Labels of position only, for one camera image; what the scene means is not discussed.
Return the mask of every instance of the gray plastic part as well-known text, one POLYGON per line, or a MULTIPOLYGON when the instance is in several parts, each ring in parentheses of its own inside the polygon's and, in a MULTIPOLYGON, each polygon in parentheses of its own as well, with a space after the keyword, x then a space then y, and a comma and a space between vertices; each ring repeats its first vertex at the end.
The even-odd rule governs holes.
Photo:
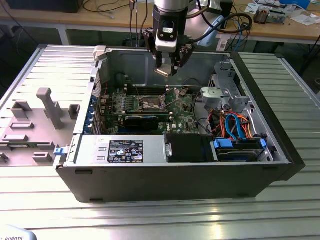
POLYGON ((43 162, 50 163, 53 160, 48 152, 34 152, 32 158, 37 163, 43 163, 43 162))
POLYGON ((12 122, 10 124, 11 129, 33 129, 35 125, 32 122, 26 121, 26 122, 12 122))
POLYGON ((37 240, 37 237, 31 231, 5 224, 0 225, 0 240, 37 240))
MULTIPOLYGON (((69 116, 68 109, 62 109, 61 121, 63 122, 63 129, 56 130, 52 124, 51 119, 47 118, 43 108, 35 108, 32 111, 25 112, 28 117, 28 122, 33 123, 32 129, 12 129, 12 123, 20 123, 15 117, 12 118, 8 127, 5 129, 2 136, 0 136, 0 152, 5 153, 10 161, 2 163, 0 166, 50 166, 52 162, 37 163, 33 160, 34 152, 41 152, 42 149, 38 147, 41 144, 49 144, 53 142, 55 145, 66 146, 69 145, 75 128, 76 120, 72 120, 69 116), (25 142, 4 142, 2 138, 5 135, 27 135, 28 141, 25 142)), ((54 148, 45 149, 44 152, 49 152, 54 159, 54 148)))
POLYGON ((54 144, 54 142, 48 142, 47 144, 43 143, 43 144, 38 144, 37 147, 40 150, 54 150, 56 148, 56 145, 54 144))
POLYGON ((11 151, 11 147, 8 144, 0 144, 0 151, 11 151))
POLYGON ((3 152, 0 152, 0 162, 7 163, 9 158, 3 152))
POLYGON ((49 115, 49 118, 52 121, 52 124, 55 129, 61 129, 63 127, 63 123, 60 119, 60 112, 56 109, 54 102, 51 99, 51 89, 47 87, 40 87, 38 92, 36 93, 37 98, 39 98, 49 115))
POLYGON ((11 112, 18 121, 26 121, 28 119, 26 111, 32 111, 26 101, 17 101, 11 108, 11 112))
POLYGON ((79 104, 71 104, 70 107, 69 107, 69 115, 70 115, 70 118, 72 120, 76 120, 78 115, 79 115, 79 111, 80 111, 80 105, 79 104))
POLYGON ((18 135, 18 134, 8 134, 5 135, 2 138, 2 141, 8 141, 8 142, 26 142, 28 141, 28 136, 27 135, 18 135))
MULTIPOLYGON (((54 101, 53 103, 54 103, 54 107, 55 107, 56 112, 59 114, 59 116, 60 116, 60 118, 61 118, 61 117, 62 117, 62 114, 63 114, 63 111, 61 110, 61 107, 60 107, 60 105, 59 105, 59 102, 54 101)), ((44 114, 46 115, 46 117, 49 119, 50 116, 49 116, 49 114, 48 114, 48 111, 47 111, 46 109, 44 109, 43 111, 44 111, 44 114)))

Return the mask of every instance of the cable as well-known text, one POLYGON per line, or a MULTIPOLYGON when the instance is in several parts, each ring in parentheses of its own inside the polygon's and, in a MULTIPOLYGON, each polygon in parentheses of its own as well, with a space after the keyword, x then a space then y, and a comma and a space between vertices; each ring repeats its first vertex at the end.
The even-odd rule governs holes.
POLYGON ((242 31, 245 31, 247 29, 250 29, 250 27, 252 26, 252 19, 248 14, 244 14, 244 13, 235 13, 235 14, 231 14, 227 17, 225 17, 221 22, 219 22, 216 26, 214 26, 213 28, 211 28, 207 33, 205 33, 203 36, 197 38, 197 39, 191 39, 189 41, 189 44, 194 44, 197 43, 203 39, 205 39, 207 36, 209 36, 213 31, 217 30, 218 32, 221 32, 221 29, 218 30, 218 27, 220 27, 222 24, 224 24, 226 21, 228 21, 229 19, 232 19, 234 17, 244 17, 246 19, 249 20, 249 24, 247 26, 245 26, 244 28, 241 28, 239 30, 233 30, 233 31, 222 31, 222 33, 229 33, 229 34, 236 34, 242 31))
POLYGON ((138 39, 139 39, 139 35, 138 35, 138 4, 135 5, 135 31, 136 31, 136 42, 135 42, 135 47, 139 47, 138 46, 138 39))
MULTIPOLYGON (((235 20, 237 23, 238 23, 238 27, 239 27, 239 29, 241 28, 240 27, 240 23, 237 21, 237 20, 235 20)), ((239 39, 238 39, 238 43, 237 43, 237 45, 236 45, 236 48, 235 48, 235 52, 238 50, 238 48, 239 48, 239 45, 240 45, 240 43, 241 43, 241 37, 242 37, 242 31, 240 32, 240 37, 239 37, 239 39)))
MULTIPOLYGON (((199 9, 201 10, 200 0, 197 0, 197 2, 198 2, 198 5, 199 5, 199 9)), ((232 14, 238 14, 237 9, 236 9, 234 6, 232 6, 232 7, 233 7, 234 10, 235 10, 235 13, 232 13, 232 14)), ((202 16, 203 20, 205 21, 205 23, 206 23, 209 27, 214 28, 214 26, 208 21, 208 19, 206 18, 206 16, 205 16, 203 13, 201 14, 201 16, 202 16)), ((238 16, 238 25, 240 25, 240 24, 239 24, 240 21, 242 22, 242 19, 240 18, 240 16, 238 16)), ((233 33, 232 31, 222 30, 222 29, 219 29, 219 28, 217 28, 216 31, 217 31, 217 32, 220 32, 220 33, 224 33, 224 34, 233 33)))
POLYGON ((140 35, 139 35, 139 40, 138 40, 138 46, 140 46, 140 39, 141 39, 141 36, 142 36, 142 30, 144 28, 144 25, 146 23, 146 20, 148 18, 148 0, 145 0, 145 17, 143 19, 143 22, 142 22, 142 25, 141 25, 141 28, 140 28, 140 35))
POLYGON ((116 8, 109 9, 109 10, 105 10, 105 11, 94 11, 94 10, 90 10, 90 9, 86 8, 86 4, 89 3, 90 1, 91 1, 91 0, 88 0, 88 1, 84 2, 82 7, 83 7, 83 9, 85 9, 85 10, 91 12, 91 13, 107 13, 107 12, 111 12, 111 11, 113 11, 113 10, 117 10, 117 9, 124 8, 124 7, 129 6, 129 4, 126 4, 126 5, 118 6, 118 7, 116 7, 116 8))
POLYGON ((306 59, 304 60, 299 75, 302 76, 304 74, 304 72, 307 70, 308 66, 312 63, 312 61, 314 60, 314 58, 320 53, 320 47, 315 51, 315 54, 313 53, 313 50, 315 49, 315 47, 317 46, 317 43, 320 40, 320 35, 318 37, 318 39, 315 41, 315 44, 312 46, 308 56, 306 57, 306 59))
POLYGON ((131 47, 134 46, 133 40, 132 40, 132 14, 133 14, 133 10, 130 9, 130 41, 131 41, 131 47))
POLYGON ((203 128, 208 135, 213 136, 213 134, 210 132, 210 130, 207 129, 206 127, 204 127, 204 126, 199 122, 199 121, 201 120, 201 118, 200 118, 199 120, 196 118, 195 107, 196 107, 197 98, 198 98, 198 96, 199 96, 200 93, 201 93, 201 91, 199 91, 199 92, 196 94, 195 99, 194 99, 194 103, 193 103, 193 106, 192 106, 193 117, 194 117, 195 121, 198 123, 198 126, 200 126, 201 128, 203 128))
POLYGON ((185 87, 186 82, 189 81, 189 80, 194 80, 194 81, 196 81, 196 82, 200 85, 200 87, 202 87, 202 88, 205 87, 198 79, 193 78, 193 77, 189 77, 189 78, 187 78, 186 80, 184 80, 184 82, 183 82, 183 84, 182 84, 182 87, 183 87, 183 88, 185 87))
POLYGON ((201 4, 199 4, 199 11, 197 11, 196 13, 194 14, 191 14, 191 15, 187 15, 186 16, 186 19, 193 19, 195 17, 198 17, 199 15, 203 14, 205 11, 208 10, 208 8, 210 7, 210 4, 211 4, 211 1, 208 0, 208 4, 206 5, 206 7, 204 8, 201 8, 201 4))
POLYGON ((10 18, 15 21, 16 24, 19 25, 20 28, 23 29, 23 31, 34 41, 34 43, 38 46, 39 43, 25 30, 23 26, 8 12, 8 10, 5 8, 5 5, 3 4, 2 0, 0 0, 1 6, 3 7, 4 11, 10 16, 10 18))

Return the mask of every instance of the warning label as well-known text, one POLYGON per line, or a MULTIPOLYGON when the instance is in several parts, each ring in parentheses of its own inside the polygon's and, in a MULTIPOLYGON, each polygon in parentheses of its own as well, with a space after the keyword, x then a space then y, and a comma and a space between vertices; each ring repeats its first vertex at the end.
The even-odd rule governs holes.
POLYGON ((111 164, 143 163, 143 141, 111 140, 109 145, 108 162, 111 164))

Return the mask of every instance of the paper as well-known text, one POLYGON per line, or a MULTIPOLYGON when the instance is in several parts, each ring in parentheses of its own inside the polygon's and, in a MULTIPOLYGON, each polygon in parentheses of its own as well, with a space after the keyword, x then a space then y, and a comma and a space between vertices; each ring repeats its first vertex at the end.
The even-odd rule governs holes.
POLYGON ((257 4, 257 3, 249 3, 248 6, 246 7, 246 9, 244 10, 245 13, 248 14, 256 14, 256 12, 258 11, 258 8, 262 6, 262 8, 264 9, 273 9, 272 6, 264 6, 261 4, 257 4))
POLYGON ((306 26, 312 25, 316 22, 312 17, 303 14, 300 16, 291 17, 291 19, 306 26))
POLYGON ((256 14, 259 6, 260 4, 249 3, 244 12, 248 14, 256 14))

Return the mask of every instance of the orange wire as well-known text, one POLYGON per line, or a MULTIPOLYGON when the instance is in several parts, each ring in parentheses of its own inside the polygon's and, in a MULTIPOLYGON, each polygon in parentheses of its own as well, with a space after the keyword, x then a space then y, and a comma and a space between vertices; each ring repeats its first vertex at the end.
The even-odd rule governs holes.
POLYGON ((247 128, 246 128, 246 126, 243 126, 243 125, 241 125, 241 126, 242 126, 243 130, 245 131, 245 136, 246 136, 246 138, 248 139, 249 137, 248 137, 248 133, 247 133, 247 128))
POLYGON ((253 136, 252 136, 252 134, 251 134, 251 130, 250 130, 250 123, 248 124, 248 129, 249 129, 249 136, 250 136, 250 138, 254 138, 253 136))

